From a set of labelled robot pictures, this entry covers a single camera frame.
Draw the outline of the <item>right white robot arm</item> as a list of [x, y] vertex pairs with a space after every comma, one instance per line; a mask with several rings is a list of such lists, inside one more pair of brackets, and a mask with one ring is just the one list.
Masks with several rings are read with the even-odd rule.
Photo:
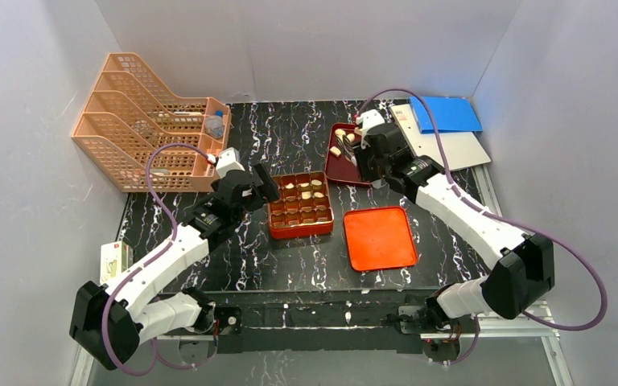
[[442, 327], [470, 314], [493, 312], [514, 319], [554, 286], [554, 248], [544, 236], [529, 235], [492, 218], [461, 191], [442, 166], [416, 156], [398, 128], [360, 123], [352, 145], [360, 177], [383, 182], [442, 220], [482, 258], [490, 273], [438, 289], [426, 299], [421, 320]]

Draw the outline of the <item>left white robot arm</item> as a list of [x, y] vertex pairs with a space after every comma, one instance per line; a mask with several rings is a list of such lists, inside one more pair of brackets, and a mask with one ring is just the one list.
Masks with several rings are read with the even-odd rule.
[[155, 297], [185, 269], [233, 236], [250, 212], [280, 198], [278, 184], [260, 163], [234, 167], [196, 202], [187, 220], [125, 272], [76, 292], [69, 334], [105, 369], [123, 368], [143, 343], [180, 328], [208, 331], [216, 304], [195, 288], [165, 300]]

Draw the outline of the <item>orange box lid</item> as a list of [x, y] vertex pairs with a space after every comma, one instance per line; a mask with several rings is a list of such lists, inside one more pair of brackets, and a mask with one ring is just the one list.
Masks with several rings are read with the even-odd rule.
[[343, 225], [350, 264], [357, 272], [407, 268], [418, 263], [410, 223], [402, 207], [348, 211]]

